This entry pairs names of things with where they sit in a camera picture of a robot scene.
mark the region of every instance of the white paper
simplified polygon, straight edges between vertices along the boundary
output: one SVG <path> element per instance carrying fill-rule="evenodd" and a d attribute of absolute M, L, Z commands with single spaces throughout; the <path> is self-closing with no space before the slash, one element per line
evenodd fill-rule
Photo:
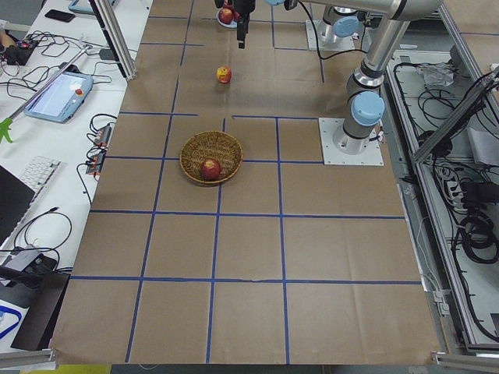
<path fill-rule="evenodd" d="M 471 128 L 468 128 L 468 136 L 476 163 L 499 166 L 499 139 Z"/>

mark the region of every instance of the laptop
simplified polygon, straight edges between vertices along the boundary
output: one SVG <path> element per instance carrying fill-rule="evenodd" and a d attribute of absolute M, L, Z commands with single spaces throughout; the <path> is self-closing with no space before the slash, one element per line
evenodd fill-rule
<path fill-rule="evenodd" d="M 0 166 L 0 246 L 27 213 L 34 193 L 34 190 Z"/>

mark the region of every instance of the red apple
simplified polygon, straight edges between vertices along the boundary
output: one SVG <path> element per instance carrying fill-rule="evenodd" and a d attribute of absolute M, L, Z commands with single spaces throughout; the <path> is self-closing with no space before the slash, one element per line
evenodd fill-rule
<path fill-rule="evenodd" d="M 228 66 L 220 66 L 217 69 L 217 79 L 220 83 L 229 83 L 232 78 L 232 70 Z"/>
<path fill-rule="evenodd" d="M 230 25 L 232 23 L 232 20 L 234 19 L 234 16 L 232 15 L 232 10 L 229 8 L 220 9 L 220 12 L 218 12 L 218 19 L 224 25 Z"/>
<path fill-rule="evenodd" d="M 207 181 L 216 181 L 220 178 L 221 165 L 220 163 L 213 159 L 207 158 L 201 163 L 201 175 Z"/>

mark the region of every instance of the white mounting plate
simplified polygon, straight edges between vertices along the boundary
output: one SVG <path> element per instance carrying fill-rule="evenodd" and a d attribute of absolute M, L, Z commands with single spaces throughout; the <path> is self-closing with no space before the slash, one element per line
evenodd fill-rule
<path fill-rule="evenodd" d="M 318 28 L 320 21 L 313 21 L 315 27 Z M 313 32 L 312 23 L 310 21 L 305 21 L 306 28 L 306 39 L 309 42 L 309 51 L 315 51 L 317 49 L 315 42 L 315 33 Z M 339 37 L 334 43 L 324 43 L 319 40 L 319 50 L 320 51 L 347 51 L 349 49 L 355 49 L 352 37 Z"/>
<path fill-rule="evenodd" d="M 343 118 L 319 118 L 320 143 L 324 165 L 361 165 L 384 166 L 380 145 L 377 141 L 368 142 L 367 148 L 361 154 L 346 154 L 333 144 L 333 134 L 343 125 Z M 373 130 L 370 137 L 376 136 Z"/>

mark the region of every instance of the blue joint cap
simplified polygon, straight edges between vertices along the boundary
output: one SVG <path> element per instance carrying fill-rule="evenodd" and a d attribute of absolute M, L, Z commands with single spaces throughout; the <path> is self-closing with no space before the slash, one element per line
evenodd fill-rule
<path fill-rule="evenodd" d="M 276 6 L 276 5 L 280 5 L 284 2 L 284 0 L 265 0 L 265 2 L 268 4 L 268 5 L 271 5 L 271 6 Z"/>
<path fill-rule="evenodd" d="M 337 37 L 349 37 L 359 28 L 357 16 L 343 17 L 334 23 L 334 35 Z"/>
<path fill-rule="evenodd" d="M 376 125 L 383 117 L 384 100 L 372 91 L 359 93 L 352 102 L 352 117 L 362 126 Z"/>

